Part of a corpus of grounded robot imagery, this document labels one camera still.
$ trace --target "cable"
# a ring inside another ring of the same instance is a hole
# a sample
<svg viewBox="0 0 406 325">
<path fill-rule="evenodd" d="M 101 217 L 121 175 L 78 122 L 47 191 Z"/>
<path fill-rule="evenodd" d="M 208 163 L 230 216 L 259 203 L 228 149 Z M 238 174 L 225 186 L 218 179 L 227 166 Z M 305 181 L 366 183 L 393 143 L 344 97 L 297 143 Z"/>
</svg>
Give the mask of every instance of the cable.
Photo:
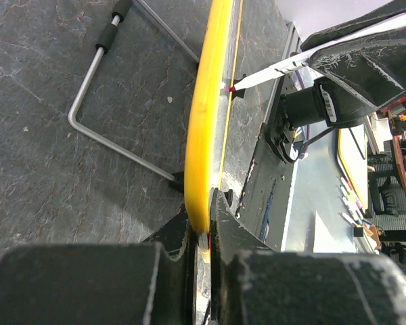
<svg viewBox="0 0 406 325">
<path fill-rule="evenodd" d="M 364 153 L 363 153 L 363 151 L 361 150 L 361 147 L 360 147 L 359 144 L 358 144 L 358 141 L 357 141 L 357 138 L 355 137 L 355 134 L 353 134 L 353 131 L 352 131 L 351 128 L 348 128 L 348 129 L 349 129 L 349 132 L 350 132 L 351 135 L 352 135 L 353 141 L 354 141 L 355 144 L 357 145 L 357 149 L 358 149 L 359 153 L 361 154 L 361 157 L 363 158 L 363 160 L 365 160 Z"/>
<path fill-rule="evenodd" d="M 292 53 L 290 54 L 290 57 L 295 56 L 296 54 L 298 54 L 298 52 L 292 52 Z M 305 87 L 305 83 L 304 83 L 304 81 L 303 81 L 303 79 L 302 79 L 302 76 L 301 76 L 300 73 L 299 73 L 299 70 L 296 70 L 296 71 L 295 71 L 295 75 L 296 75 L 296 78 L 298 78 L 298 81 L 299 81 L 299 84 L 300 84 L 301 89 L 304 90 L 306 87 Z M 301 127 L 301 129 L 302 129 L 302 136 L 304 137 L 304 140 L 305 140 L 305 141 L 308 141 L 308 140 L 310 140 L 310 129 L 311 129 L 311 126 L 310 126 L 310 125 L 307 125 L 306 128 L 307 128 L 307 132 L 305 133 L 305 132 L 304 132 L 304 127 Z M 304 151 L 304 152 L 298 153 L 298 158 L 297 158 L 297 159 L 300 159 L 300 160 L 305 159 L 305 158 L 307 157 L 307 151 L 308 151 L 308 148 L 305 148 L 305 151 Z"/>
<path fill-rule="evenodd" d="M 298 156 L 295 159 L 290 158 L 290 156 L 288 155 L 288 153 L 286 151 L 286 147 L 284 146 L 283 140 L 281 140 L 280 143 L 279 143 L 279 146 L 281 148 L 281 151 L 283 152 L 283 156 L 284 156 L 285 160 L 288 163 L 291 163 L 291 164 L 295 163 L 298 160 L 299 156 L 305 152 L 305 150 L 307 149 L 308 146 L 315 143 L 317 140 L 321 139 L 322 137 L 324 137 L 328 133 L 331 133 L 333 130 L 334 130 L 333 127 L 328 127 L 325 131 L 319 133 L 315 137 L 312 137 L 310 140 L 304 142 L 302 144 L 302 146 L 299 148 Z"/>
<path fill-rule="evenodd" d="M 207 325 L 210 316 L 210 299 L 208 301 L 208 307 L 206 308 L 206 312 L 204 313 L 202 325 Z"/>
</svg>

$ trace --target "black foam grip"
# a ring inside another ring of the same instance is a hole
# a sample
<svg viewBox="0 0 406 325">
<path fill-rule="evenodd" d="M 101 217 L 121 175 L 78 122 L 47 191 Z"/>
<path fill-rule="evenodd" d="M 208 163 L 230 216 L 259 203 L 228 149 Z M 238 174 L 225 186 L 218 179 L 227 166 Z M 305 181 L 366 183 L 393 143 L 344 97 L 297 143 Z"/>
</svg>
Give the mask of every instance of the black foam grip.
<svg viewBox="0 0 406 325">
<path fill-rule="evenodd" d="M 119 0 L 114 6 L 112 17 L 120 17 L 120 22 L 122 22 L 128 14 L 129 8 L 131 8 L 133 0 Z"/>
<path fill-rule="evenodd" d="M 114 42 L 114 38 L 117 34 L 117 26 L 111 23 L 107 24 L 107 26 L 102 31 L 101 36 L 96 43 L 96 49 L 102 47 L 104 49 L 104 54 L 107 54 L 111 48 L 111 45 Z"/>
</svg>

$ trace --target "white wall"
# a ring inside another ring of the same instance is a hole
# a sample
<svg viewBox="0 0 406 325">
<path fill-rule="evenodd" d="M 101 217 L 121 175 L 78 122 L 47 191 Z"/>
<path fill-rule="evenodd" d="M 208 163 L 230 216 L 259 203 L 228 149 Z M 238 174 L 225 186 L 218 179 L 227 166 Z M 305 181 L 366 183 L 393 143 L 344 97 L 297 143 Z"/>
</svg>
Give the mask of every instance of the white wall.
<svg viewBox="0 0 406 325">
<path fill-rule="evenodd" d="M 286 22 L 304 41 L 310 34 L 358 18 L 390 0 L 276 0 Z"/>
</svg>

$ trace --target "desk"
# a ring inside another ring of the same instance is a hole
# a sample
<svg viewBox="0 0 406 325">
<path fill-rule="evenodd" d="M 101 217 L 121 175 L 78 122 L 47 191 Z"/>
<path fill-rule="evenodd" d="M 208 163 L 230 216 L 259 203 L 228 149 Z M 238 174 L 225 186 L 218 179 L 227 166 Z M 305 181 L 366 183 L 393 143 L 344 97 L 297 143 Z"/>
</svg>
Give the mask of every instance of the desk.
<svg viewBox="0 0 406 325">
<path fill-rule="evenodd" d="M 349 129 L 338 130 L 338 158 L 340 167 L 345 171 L 351 181 L 357 196 L 364 206 L 368 208 L 368 179 L 367 179 L 367 138 L 364 125 L 351 128 L 353 136 L 361 146 L 363 159 L 355 140 Z"/>
<path fill-rule="evenodd" d="M 398 183 L 406 195 L 406 172 L 405 163 L 403 162 L 403 155 L 400 148 L 400 140 L 398 137 L 393 137 L 391 141 L 391 154 L 392 154 L 392 168 L 394 169 L 394 176 L 397 178 Z"/>
</svg>

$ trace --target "barcode sticker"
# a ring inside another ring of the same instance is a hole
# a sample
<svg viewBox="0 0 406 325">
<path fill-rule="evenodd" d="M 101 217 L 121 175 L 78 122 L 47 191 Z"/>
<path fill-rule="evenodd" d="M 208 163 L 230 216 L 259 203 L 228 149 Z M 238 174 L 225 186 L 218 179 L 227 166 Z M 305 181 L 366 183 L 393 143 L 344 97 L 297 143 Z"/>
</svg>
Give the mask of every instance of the barcode sticker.
<svg viewBox="0 0 406 325">
<path fill-rule="evenodd" d="M 325 101 L 325 108 L 331 122 L 337 121 L 336 110 L 334 108 L 334 103 L 332 102 L 331 96 L 325 90 L 323 90 L 322 85 L 320 85 L 320 92 L 322 93 L 323 100 Z"/>
</svg>

